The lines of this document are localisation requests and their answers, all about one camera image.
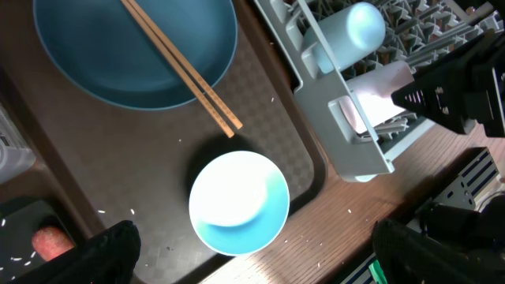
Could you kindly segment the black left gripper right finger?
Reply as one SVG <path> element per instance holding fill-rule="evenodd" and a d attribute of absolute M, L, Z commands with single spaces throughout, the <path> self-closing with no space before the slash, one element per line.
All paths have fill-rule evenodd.
<path fill-rule="evenodd" d="M 391 219 L 373 227 L 372 245 L 388 283 L 504 284 L 504 266 L 484 265 Z"/>

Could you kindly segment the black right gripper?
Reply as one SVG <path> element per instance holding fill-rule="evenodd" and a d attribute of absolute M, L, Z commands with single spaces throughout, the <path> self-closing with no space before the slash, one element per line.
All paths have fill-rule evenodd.
<path fill-rule="evenodd" d="M 394 105 L 458 134 L 477 123 L 504 138 L 504 32 L 487 33 L 431 64 L 391 94 Z"/>

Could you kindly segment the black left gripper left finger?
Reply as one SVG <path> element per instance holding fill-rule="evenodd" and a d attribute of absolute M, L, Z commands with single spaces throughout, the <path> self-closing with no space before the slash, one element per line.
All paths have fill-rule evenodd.
<path fill-rule="evenodd" d="M 123 220 L 101 234 L 29 271 L 13 284 L 129 284 L 140 256 L 137 227 Z"/>

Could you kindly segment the orange carrot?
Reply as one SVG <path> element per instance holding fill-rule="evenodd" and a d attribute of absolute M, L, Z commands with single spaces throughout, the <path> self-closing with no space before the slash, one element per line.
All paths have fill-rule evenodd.
<path fill-rule="evenodd" d="M 46 226 L 32 236 L 32 247 L 48 262 L 74 249 L 75 244 L 63 230 L 55 226 Z"/>

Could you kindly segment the pink cup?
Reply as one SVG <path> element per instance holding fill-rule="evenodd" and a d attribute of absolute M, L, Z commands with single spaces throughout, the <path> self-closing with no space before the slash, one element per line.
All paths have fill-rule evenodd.
<path fill-rule="evenodd" d="M 396 61 L 346 83 L 350 92 L 358 98 L 369 123 L 375 127 L 405 111 L 394 105 L 391 94 L 413 81 L 409 65 Z"/>

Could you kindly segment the light blue cup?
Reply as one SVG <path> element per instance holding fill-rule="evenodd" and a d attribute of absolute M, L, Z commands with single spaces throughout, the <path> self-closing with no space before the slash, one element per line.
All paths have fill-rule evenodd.
<path fill-rule="evenodd" d="M 341 70 L 376 51 L 386 35 L 386 23 L 374 5 L 358 2 L 318 22 Z"/>

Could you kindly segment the grey dishwasher rack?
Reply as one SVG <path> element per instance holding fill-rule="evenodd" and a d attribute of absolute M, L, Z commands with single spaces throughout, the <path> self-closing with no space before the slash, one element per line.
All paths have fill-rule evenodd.
<path fill-rule="evenodd" d="M 433 121 L 404 112 L 388 118 L 373 133 L 360 134 L 344 120 L 342 103 L 356 91 L 353 78 L 404 61 L 412 73 L 449 54 L 484 32 L 503 30 L 497 12 L 475 25 L 459 19 L 443 1 L 372 0 L 386 23 L 386 38 L 378 50 L 355 66 L 323 74 L 306 47 L 303 35 L 315 21 L 330 17 L 354 4 L 353 0 L 256 0 L 255 4 L 299 80 L 294 97 L 305 113 L 337 174 L 348 182 L 368 182 L 394 171 L 393 162 L 433 127 Z"/>

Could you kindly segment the light blue bowl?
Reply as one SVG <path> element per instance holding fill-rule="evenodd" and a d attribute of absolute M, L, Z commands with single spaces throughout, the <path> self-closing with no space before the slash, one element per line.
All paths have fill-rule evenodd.
<path fill-rule="evenodd" d="M 198 238 L 226 256 L 258 252 L 275 240 L 290 211 L 282 171 L 253 151 L 231 151 L 196 176 L 189 217 Z"/>

